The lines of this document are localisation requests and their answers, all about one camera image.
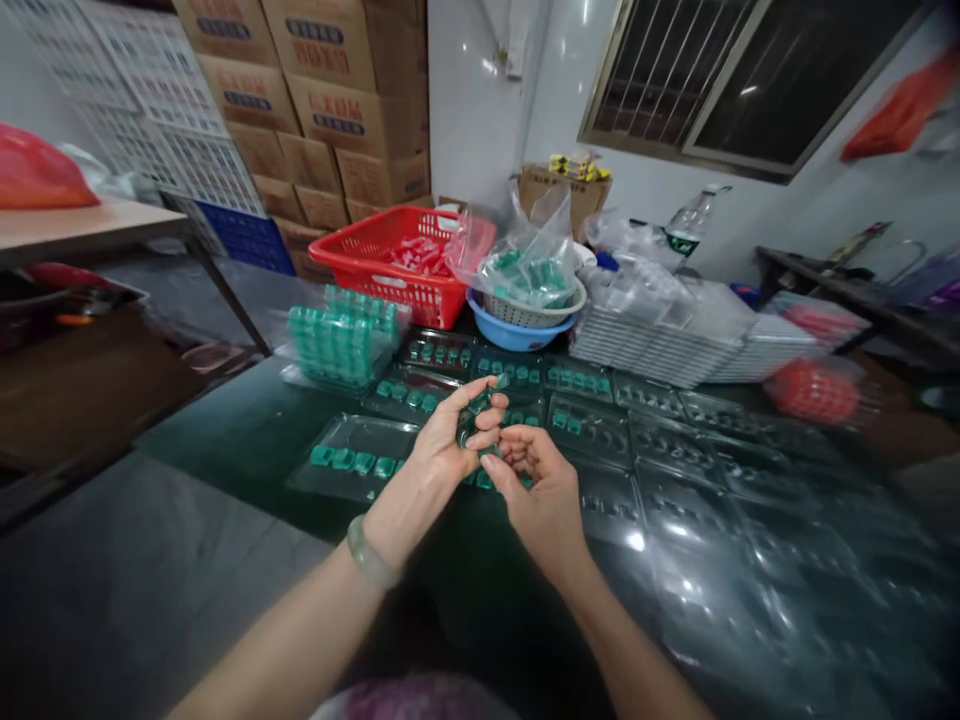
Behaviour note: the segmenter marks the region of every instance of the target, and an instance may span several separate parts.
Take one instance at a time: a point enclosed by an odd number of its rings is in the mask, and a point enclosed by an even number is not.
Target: blue plastic crate
[[[273,220],[209,203],[197,202],[197,207],[231,258],[285,275],[294,274],[290,255]]]

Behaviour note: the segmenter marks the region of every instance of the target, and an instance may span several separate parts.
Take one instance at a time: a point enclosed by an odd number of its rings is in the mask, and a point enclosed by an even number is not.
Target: green bangle
[[[366,515],[357,515],[350,522],[350,527],[347,528],[347,547],[360,572],[380,587],[389,590],[400,582],[403,573],[387,565],[377,551],[370,547],[366,535],[363,534],[364,517]]]

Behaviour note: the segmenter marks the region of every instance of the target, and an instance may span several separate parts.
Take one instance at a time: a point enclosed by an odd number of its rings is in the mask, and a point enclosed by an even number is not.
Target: white plastic basket
[[[565,308],[558,308],[556,310],[535,308],[516,302],[515,300],[507,300],[506,298],[484,293],[483,309],[498,320],[503,320],[506,323],[519,327],[556,327],[573,313],[578,312],[587,301],[587,290],[583,287],[583,283],[577,278],[574,278],[574,280],[576,280],[577,289],[573,292],[571,304]]]

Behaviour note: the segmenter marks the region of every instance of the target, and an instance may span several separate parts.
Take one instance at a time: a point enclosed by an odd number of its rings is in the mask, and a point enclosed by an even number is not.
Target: hand
[[[577,471],[543,428],[513,425],[500,433],[504,460],[484,455],[483,469],[507,502],[510,524],[547,580],[566,595],[592,563],[580,518]],[[534,482],[528,492],[517,479]]]
[[[437,405],[417,435],[407,462],[367,512],[363,521],[367,542],[391,567],[399,569],[406,564],[460,481],[479,467],[477,450],[499,441],[500,423],[509,404],[502,393],[493,396],[493,408],[477,416],[479,432],[467,441],[467,447],[461,448],[456,439],[460,411],[496,384],[492,375],[479,378]]]

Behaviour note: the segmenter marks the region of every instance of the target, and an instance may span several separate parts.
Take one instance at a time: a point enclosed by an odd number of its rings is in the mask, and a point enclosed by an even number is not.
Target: pink plastic bag
[[[99,204],[73,160],[36,135],[0,123],[0,210]]]

